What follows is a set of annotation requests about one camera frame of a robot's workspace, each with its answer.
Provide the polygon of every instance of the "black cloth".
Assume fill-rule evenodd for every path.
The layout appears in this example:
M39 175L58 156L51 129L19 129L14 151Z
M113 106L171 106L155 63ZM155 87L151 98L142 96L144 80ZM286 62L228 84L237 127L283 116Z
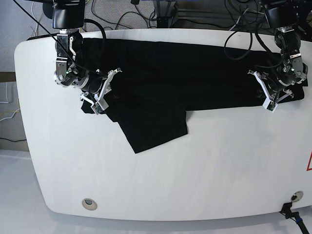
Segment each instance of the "black cloth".
M100 39L85 39L88 66L100 59L100 46ZM228 50L233 57L244 53ZM108 39L101 71L123 72L104 96L109 108L103 114L118 122L139 153L186 135L186 111L262 105L262 88L247 72L266 60L262 51L232 61L218 46ZM294 98L284 102L303 99L302 86L307 83L291 86ZM94 113L86 101L82 110Z

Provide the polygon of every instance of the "white floor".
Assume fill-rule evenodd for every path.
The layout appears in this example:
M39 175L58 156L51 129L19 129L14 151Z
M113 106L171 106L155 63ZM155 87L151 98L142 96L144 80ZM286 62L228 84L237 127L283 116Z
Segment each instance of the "white floor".
M299 212L312 232L312 207ZM29 153L0 150L0 233L299 234L301 231L295 222L278 213L189 222L121 221L57 214L45 206Z

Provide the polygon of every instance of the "table surface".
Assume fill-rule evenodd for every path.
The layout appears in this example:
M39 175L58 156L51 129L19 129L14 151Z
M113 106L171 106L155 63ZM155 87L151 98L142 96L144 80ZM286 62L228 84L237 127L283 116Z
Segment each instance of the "table surface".
M223 46L229 34L135 29L107 37ZM261 37L278 52L272 36ZM228 46L246 49L249 39L237 33ZM255 38L252 49L263 50ZM303 41L301 53L312 67L312 44ZM311 87L304 88L303 100L280 104L274 114L261 106L188 112L188 135L134 154L117 123L82 112L80 90L55 84L55 60L51 38L22 42L15 51L23 124L52 211L126 220L220 219L278 212L297 191L304 196L294 208L312 205ZM86 210L85 198L98 208Z

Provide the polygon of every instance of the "red warning label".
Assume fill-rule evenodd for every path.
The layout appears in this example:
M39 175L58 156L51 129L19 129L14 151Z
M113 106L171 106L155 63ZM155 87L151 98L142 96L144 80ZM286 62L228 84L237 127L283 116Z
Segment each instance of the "red warning label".
M312 153L311 153L311 156L310 156L310 160L309 160L309 164L308 164L308 168L307 168L307 171L312 171Z

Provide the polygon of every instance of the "metal grommet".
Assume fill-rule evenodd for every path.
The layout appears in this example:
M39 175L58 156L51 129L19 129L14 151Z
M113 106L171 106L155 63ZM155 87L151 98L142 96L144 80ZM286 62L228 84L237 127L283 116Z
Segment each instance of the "metal grommet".
M82 206L90 211L95 211L98 208L97 203L89 198L82 200Z
M292 195L291 202L298 202L298 201L301 200L302 197L303 197L303 192L302 191L298 191L294 195Z

